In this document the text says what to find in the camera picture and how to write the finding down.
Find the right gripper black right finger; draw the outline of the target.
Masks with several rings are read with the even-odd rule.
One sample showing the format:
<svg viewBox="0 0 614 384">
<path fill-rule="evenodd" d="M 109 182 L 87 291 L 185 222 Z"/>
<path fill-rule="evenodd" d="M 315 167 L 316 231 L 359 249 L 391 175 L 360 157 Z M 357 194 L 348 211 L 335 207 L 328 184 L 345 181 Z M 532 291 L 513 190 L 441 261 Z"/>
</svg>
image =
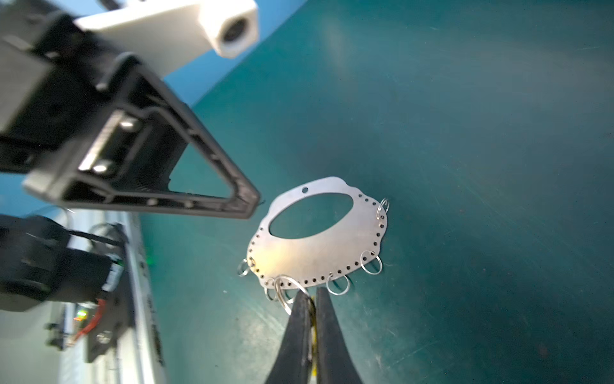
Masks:
<svg viewBox="0 0 614 384">
<path fill-rule="evenodd" d="M 317 289 L 315 321 L 317 383 L 362 383 L 325 287 Z"/>
</svg>

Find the yellow key tag with ring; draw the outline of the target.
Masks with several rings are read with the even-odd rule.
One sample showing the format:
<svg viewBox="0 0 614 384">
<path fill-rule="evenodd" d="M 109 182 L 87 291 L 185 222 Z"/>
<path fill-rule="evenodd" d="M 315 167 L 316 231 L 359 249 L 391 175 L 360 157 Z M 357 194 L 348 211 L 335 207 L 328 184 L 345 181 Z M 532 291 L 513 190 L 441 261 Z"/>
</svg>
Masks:
<svg viewBox="0 0 614 384">
<path fill-rule="evenodd" d="M 311 348 L 310 348 L 310 362 L 311 362 L 311 373 L 309 384 L 317 384 L 318 383 L 318 336 L 317 336 L 317 316 L 316 316 L 316 306 L 315 306 L 315 296 L 312 295 L 311 299 L 311 310 L 310 310 L 310 320 L 311 320 Z"/>
</svg>

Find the grey ring-shaped metal plate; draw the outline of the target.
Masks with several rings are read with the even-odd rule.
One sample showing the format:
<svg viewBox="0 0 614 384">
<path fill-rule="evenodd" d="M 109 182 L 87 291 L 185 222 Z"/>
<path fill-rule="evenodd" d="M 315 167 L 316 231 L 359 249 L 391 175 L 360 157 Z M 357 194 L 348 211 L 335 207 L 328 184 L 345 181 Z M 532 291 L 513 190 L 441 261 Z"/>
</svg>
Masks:
<svg viewBox="0 0 614 384">
<path fill-rule="evenodd" d="M 273 221 L 291 206 L 320 195 L 342 195 L 350 198 L 349 212 L 332 227 L 304 238 L 281 238 L 273 235 Z M 257 277 L 265 293 L 275 292 L 273 301 L 280 302 L 290 313 L 294 301 L 288 291 L 306 293 L 312 286 L 329 286 L 339 278 L 347 278 L 356 270 L 368 275 L 369 264 L 382 268 L 381 247 L 389 226 L 390 200 L 377 200 L 339 177 L 307 182 L 278 195 L 267 215 L 249 241 L 246 257 L 237 274 Z"/>
</svg>

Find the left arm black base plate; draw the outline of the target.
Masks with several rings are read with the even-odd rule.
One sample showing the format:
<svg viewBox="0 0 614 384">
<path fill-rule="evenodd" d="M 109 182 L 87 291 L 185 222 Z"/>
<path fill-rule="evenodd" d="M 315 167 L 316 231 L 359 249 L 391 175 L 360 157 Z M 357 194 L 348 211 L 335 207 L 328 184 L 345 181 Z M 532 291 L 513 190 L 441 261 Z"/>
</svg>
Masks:
<svg viewBox="0 0 614 384">
<path fill-rule="evenodd" d="M 104 294 L 102 300 L 105 305 L 101 314 L 95 303 L 54 304 L 54 316 L 45 325 L 49 332 L 46 345 L 61 352 L 81 346 L 86 363 L 93 363 L 117 347 L 119 339 L 134 328 L 134 299 L 129 274 L 122 273 L 118 285 Z"/>
</svg>

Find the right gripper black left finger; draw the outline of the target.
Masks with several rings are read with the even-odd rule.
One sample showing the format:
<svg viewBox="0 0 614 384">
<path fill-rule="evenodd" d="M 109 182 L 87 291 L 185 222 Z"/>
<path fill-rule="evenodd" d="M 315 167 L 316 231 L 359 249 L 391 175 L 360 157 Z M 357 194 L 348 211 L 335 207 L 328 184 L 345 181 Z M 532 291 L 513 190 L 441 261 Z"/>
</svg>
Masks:
<svg viewBox="0 0 614 384">
<path fill-rule="evenodd" d="M 300 291 L 265 383 L 308 383 L 312 371 L 312 340 L 312 302 L 308 294 Z"/>
</svg>

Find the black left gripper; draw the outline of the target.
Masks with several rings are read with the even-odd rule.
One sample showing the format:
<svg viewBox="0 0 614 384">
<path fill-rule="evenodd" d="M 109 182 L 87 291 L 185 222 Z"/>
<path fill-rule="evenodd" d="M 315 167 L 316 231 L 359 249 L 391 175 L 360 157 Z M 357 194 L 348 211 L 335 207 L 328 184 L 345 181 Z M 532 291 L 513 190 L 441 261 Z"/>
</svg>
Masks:
<svg viewBox="0 0 614 384">
<path fill-rule="evenodd" d="M 1 170 L 46 202 L 140 202 L 123 182 L 80 171 L 144 65 L 44 1 L 1 7 Z"/>
</svg>

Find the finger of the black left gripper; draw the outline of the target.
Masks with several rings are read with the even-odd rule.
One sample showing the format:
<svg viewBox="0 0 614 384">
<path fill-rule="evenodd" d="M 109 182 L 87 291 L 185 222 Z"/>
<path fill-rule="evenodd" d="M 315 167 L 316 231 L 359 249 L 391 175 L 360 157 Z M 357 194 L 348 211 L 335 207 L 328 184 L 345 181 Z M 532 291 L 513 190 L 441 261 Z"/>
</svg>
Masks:
<svg viewBox="0 0 614 384">
<path fill-rule="evenodd" d="M 247 219 L 256 187 L 184 102 L 129 55 L 96 86 L 100 102 L 69 150 L 74 206 Z"/>
</svg>

